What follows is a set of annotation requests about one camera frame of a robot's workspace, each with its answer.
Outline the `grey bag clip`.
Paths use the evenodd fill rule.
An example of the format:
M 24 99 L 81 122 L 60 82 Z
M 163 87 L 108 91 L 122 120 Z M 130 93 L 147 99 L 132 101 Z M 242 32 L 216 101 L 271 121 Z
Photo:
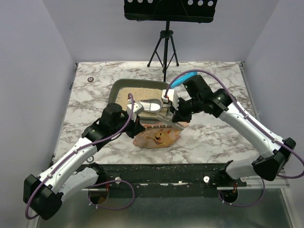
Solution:
M 162 123 L 165 123 L 167 125 L 170 125 L 172 126 L 173 128 L 175 129 L 178 129 L 180 131 L 183 131 L 184 130 L 184 126 L 178 122 L 173 122 L 172 121 L 172 118 L 171 117 L 167 117 L 167 116 L 164 116 L 162 114 L 157 114 L 156 117 L 155 117 L 157 120 L 161 121 Z

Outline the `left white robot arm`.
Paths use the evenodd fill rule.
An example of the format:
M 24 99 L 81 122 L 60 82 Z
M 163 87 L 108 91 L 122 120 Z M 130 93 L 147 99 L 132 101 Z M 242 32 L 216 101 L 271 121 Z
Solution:
M 23 184 L 26 219 L 40 216 L 47 220 L 58 212 L 68 194 L 91 185 L 102 187 L 105 175 L 99 171 L 74 178 L 72 174 L 115 136 L 126 133 L 134 138 L 142 132 L 144 127 L 139 117 L 142 111 L 139 102 L 130 102 L 125 111 L 119 104 L 109 103 L 101 117 L 85 128 L 67 154 L 38 176 L 29 175 Z

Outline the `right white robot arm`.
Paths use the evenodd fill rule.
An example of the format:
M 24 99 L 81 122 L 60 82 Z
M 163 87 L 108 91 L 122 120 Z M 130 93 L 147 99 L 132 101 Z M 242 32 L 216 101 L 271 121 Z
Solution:
M 263 126 L 224 88 L 213 92 L 200 75 L 195 75 L 183 83 L 190 99 L 179 97 L 175 90 L 163 91 L 164 102 L 171 103 L 172 122 L 190 122 L 193 114 L 205 112 L 233 127 L 258 151 L 258 157 L 227 162 L 219 173 L 218 180 L 229 186 L 236 179 L 259 176 L 273 181 L 291 156 L 295 148 L 292 138 L 283 139 Z

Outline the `pink cat litter bag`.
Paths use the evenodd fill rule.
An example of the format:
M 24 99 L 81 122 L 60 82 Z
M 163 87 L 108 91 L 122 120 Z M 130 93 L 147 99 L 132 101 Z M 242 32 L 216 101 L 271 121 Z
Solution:
M 142 124 L 145 130 L 135 136 L 133 145 L 139 148 L 167 148 L 181 138 L 182 130 L 162 122 L 155 124 Z

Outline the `silver metal scoop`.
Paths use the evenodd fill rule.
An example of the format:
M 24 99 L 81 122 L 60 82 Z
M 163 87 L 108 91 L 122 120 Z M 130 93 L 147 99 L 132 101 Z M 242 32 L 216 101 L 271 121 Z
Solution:
M 160 112 L 163 108 L 170 108 L 169 104 L 164 104 L 161 100 L 159 99 L 147 99 L 147 100 L 141 100 L 138 101 L 143 107 L 143 110 L 145 112 L 149 113 L 158 113 Z

